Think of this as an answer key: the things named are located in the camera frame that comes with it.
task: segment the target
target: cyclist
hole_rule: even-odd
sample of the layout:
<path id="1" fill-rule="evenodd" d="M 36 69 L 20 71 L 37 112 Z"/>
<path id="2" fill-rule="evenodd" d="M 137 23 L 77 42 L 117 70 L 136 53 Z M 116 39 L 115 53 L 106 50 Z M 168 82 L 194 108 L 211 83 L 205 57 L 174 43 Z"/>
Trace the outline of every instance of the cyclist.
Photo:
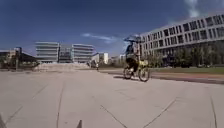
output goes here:
<path id="1" fill-rule="evenodd" d="M 126 63 L 129 65 L 129 69 L 134 68 L 132 75 L 138 70 L 137 52 L 134 47 L 134 43 L 131 42 L 126 49 Z"/>

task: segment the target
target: road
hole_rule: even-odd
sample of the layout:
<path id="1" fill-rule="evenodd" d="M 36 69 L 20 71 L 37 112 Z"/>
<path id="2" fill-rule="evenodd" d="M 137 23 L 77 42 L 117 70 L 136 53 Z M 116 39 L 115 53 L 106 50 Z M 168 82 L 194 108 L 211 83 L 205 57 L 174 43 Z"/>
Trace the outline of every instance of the road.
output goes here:
<path id="1" fill-rule="evenodd" d="M 7 128 L 223 128 L 224 86 L 96 71 L 0 72 Z"/>

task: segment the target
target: blue sky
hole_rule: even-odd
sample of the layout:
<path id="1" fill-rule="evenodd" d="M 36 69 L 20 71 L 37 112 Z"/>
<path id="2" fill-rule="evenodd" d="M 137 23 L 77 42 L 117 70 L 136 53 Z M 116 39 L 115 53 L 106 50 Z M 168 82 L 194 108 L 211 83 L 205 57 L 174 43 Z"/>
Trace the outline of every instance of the blue sky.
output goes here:
<path id="1" fill-rule="evenodd" d="M 130 34 L 223 9 L 224 0 L 0 0 L 0 49 L 35 55 L 36 41 L 50 41 L 116 55 Z"/>

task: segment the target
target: lawn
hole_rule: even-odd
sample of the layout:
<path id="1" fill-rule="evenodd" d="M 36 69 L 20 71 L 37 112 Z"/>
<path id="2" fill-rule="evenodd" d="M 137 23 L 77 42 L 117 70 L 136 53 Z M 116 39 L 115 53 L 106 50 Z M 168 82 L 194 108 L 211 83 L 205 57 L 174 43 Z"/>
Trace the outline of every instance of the lawn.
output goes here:
<path id="1" fill-rule="evenodd" d="M 201 74 L 223 74 L 224 67 L 214 68 L 164 68 L 157 69 L 157 72 L 164 73 L 201 73 Z"/>

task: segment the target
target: concrete ground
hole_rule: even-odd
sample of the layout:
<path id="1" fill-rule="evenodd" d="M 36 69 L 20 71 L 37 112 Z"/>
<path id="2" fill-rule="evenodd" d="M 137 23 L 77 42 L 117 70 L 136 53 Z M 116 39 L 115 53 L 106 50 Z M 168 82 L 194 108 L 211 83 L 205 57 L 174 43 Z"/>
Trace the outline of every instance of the concrete ground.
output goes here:
<path id="1" fill-rule="evenodd" d="M 7 128 L 223 128 L 224 86 L 95 71 L 0 72 Z"/>

